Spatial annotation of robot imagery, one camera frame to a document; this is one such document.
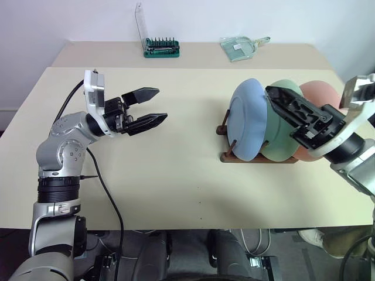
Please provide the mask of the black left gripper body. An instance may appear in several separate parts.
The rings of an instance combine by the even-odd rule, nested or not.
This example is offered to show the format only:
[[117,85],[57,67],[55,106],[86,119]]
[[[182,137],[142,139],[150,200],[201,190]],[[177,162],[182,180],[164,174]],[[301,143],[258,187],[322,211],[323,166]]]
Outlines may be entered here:
[[105,101],[103,115],[107,126],[116,133],[127,133],[129,123],[134,119],[128,112],[128,107],[120,97]]

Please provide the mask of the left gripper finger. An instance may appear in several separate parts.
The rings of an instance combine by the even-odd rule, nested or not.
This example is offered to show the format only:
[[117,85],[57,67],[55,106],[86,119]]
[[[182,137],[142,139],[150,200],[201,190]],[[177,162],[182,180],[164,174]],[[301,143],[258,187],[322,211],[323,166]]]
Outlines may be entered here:
[[122,100],[126,105],[140,104],[152,99],[160,92],[158,88],[142,87],[123,94]]
[[139,117],[137,120],[130,122],[126,127],[126,133],[129,134],[129,136],[132,136],[148,131],[154,127],[157,127],[167,117],[167,113],[144,115]]

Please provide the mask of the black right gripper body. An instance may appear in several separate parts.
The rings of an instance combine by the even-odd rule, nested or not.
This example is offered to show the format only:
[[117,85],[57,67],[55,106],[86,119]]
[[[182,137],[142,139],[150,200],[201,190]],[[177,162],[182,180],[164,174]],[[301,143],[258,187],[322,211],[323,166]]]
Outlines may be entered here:
[[313,126],[297,128],[290,134],[292,139],[307,149],[317,149],[324,145],[345,125],[345,116],[332,105],[326,104],[320,109],[331,116],[328,122],[317,121]]

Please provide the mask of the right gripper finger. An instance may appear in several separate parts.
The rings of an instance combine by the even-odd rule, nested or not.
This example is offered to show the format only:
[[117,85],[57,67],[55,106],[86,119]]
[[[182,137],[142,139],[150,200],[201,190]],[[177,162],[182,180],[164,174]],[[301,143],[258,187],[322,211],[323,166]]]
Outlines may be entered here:
[[293,128],[296,128],[296,121],[287,108],[287,102],[284,101],[284,99],[293,100],[296,92],[289,88],[266,86],[265,94],[273,111]]
[[287,108],[296,121],[296,128],[313,126],[317,121],[326,123],[331,119],[328,113],[323,112],[297,92],[293,100],[284,99],[284,101],[287,102]]

